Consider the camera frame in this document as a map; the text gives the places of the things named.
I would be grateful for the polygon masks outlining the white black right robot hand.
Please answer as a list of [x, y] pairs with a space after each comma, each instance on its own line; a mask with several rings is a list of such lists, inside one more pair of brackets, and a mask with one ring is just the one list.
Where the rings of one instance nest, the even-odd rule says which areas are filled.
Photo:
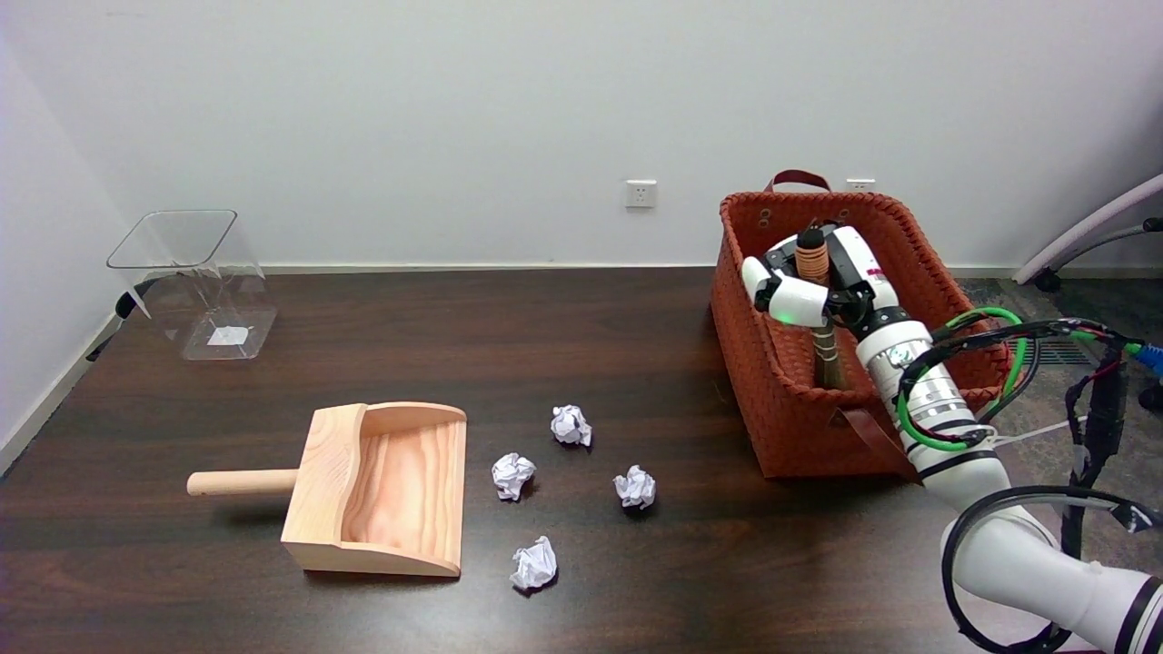
[[[799, 272], [795, 253], [825, 248], [821, 282]], [[890, 324], [909, 322], [896, 289], [859, 232], [827, 221], [782, 240], [741, 265], [741, 280], [755, 310], [782, 324], [823, 328], [839, 324], [859, 341]]]

